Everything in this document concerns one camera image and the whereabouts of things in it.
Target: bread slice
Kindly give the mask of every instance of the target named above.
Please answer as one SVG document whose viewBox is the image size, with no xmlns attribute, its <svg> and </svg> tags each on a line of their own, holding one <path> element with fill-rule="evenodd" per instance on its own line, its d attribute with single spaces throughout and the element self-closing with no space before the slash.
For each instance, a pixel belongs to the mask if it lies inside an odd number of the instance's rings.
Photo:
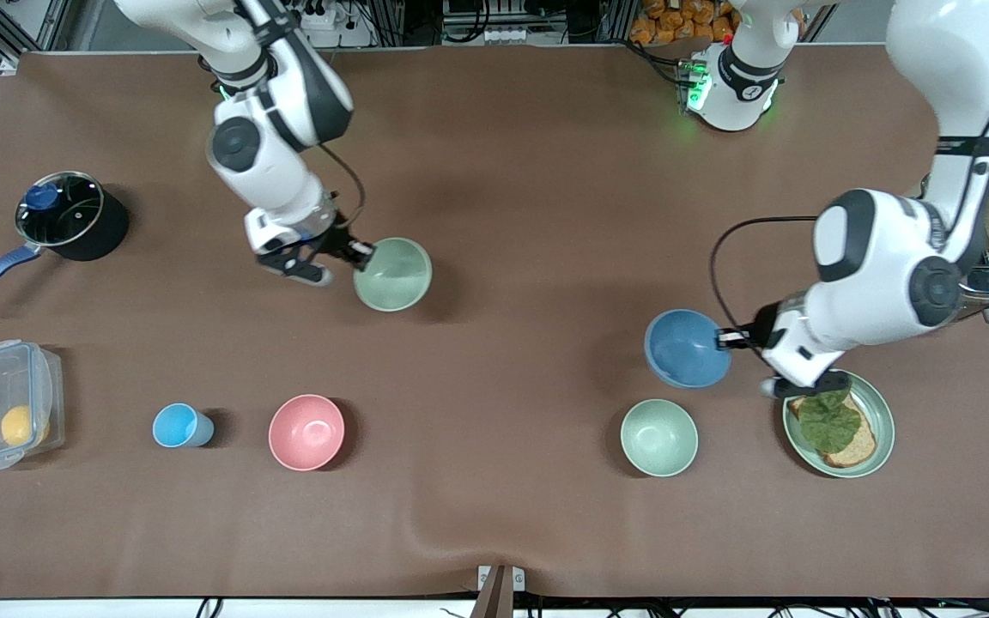
<svg viewBox="0 0 989 618">
<path fill-rule="evenodd" d="M 788 403 L 789 410 L 792 410 L 796 418 L 800 418 L 800 403 L 803 402 L 804 397 L 797 397 Z M 857 429 L 857 434 L 852 437 L 852 442 L 849 442 L 849 446 L 845 447 L 843 451 L 837 453 L 819 451 L 823 461 L 832 467 L 853 467 L 868 461 L 869 457 L 876 454 L 876 435 L 872 433 L 872 425 L 869 425 L 865 412 L 857 407 L 852 395 L 845 398 L 845 404 L 860 414 L 860 428 Z"/>
</svg>

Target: brown tablecloth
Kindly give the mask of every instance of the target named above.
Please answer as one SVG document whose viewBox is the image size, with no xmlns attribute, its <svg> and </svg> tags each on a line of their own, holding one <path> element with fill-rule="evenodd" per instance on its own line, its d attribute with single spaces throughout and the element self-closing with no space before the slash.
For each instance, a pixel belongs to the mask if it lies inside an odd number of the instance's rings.
<svg viewBox="0 0 989 618">
<path fill-rule="evenodd" d="M 0 254 L 31 181 L 92 173 L 134 216 L 93 263 L 48 255 L 0 281 L 0 340 L 54 348 L 63 449 L 0 473 L 0 597 L 413 595 L 524 567 L 546 595 L 989 596 L 989 327 L 848 353 L 895 412 L 879 473 L 821 477 L 782 438 L 766 375 L 737 354 L 704 391 L 643 359 L 652 317 L 721 313 L 707 251 L 752 215 L 816 214 L 845 189 L 906 191 L 937 126 L 879 47 L 804 48 L 777 105 L 723 134 L 624 50 L 340 54 L 368 184 L 364 239 L 435 265 L 381 314 L 349 273 L 313 289 L 255 265 L 246 207 L 204 159 L 215 95 L 191 56 L 27 56 L 0 79 Z M 307 160 L 352 208 L 354 189 Z M 747 230 L 722 282 L 742 316 L 814 281 L 810 226 Z M 347 445 L 294 473 L 266 428 L 335 398 Z M 690 411 L 687 472 L 629 472 L 625 410 Z M 165 451 L 164 404 L 216 418 Z"/>
</svg>

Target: blue lid knob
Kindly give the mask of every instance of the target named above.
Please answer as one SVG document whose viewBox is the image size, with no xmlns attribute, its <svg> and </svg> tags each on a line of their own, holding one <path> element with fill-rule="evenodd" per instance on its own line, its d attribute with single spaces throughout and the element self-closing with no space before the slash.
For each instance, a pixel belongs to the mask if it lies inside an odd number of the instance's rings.
<svg viewBox="0 0 989 618">
<path fill-rule="evenodd" d="M 25 191 L 25 206 L 30 210 L 48 210 L 59 201 L 59 189 L 52 183 L 33 186 Z"/>
</svg>

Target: plastic food container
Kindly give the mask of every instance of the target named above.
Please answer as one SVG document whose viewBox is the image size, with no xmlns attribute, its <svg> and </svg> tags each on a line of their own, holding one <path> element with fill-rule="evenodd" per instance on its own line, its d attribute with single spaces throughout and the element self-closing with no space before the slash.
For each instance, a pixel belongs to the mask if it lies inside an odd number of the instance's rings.
<svg viewBox="0 0 989 618">
<path fill-rule="evenodd" d="M 35 343 L 0 342 L 0 470 L 63 442 L 59 356 Z"/>
</svg>

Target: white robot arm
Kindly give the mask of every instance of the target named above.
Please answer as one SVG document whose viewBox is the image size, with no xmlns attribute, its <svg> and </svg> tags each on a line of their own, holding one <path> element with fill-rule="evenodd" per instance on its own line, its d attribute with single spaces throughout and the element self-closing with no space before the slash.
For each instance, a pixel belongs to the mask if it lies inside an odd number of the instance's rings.
<svg viewBox="0 0 989 618">
<path fill-rule="evenodd" d="M 781 67 L 800 39 L 793 9 L 837 0 L 731 0 L 743 19 L 730 43 L 713 43 L 692 56 L 706 70 L 683 93 L 684 105 L 721 130 L 744 130 L 773 103 Z"/>
<path fill-rule="evenodd" d="M 373 247 L 349 234 L 299 156 L 341 136 L 353 114 L 349 91 L 300 32 L 299 16 L 279 0 L 115 1 L 138 25 L 195 47 L 228 94 L 215 107 L 208 160 L 251 206 L 244 223 L 258 261 L 309 285 L 331 280 L 312 261 L 319 253 L 364 269 Z"/>
<path fill-rule="evenodd" d="M 784 379 L 767 386 L 769 395 L 819 388 L 848 349 L 948 324 L 961 309 L 959 282 L 986 249 L 989 0 L 900 0 L 887 48 L 937 114 L 929 183 L 918 199 L 848 191 L 819 215 L 820 282 L 742 327 L 742 339 Z M 721 342 L 734 341 L 729 334 Z"/>
</svg>

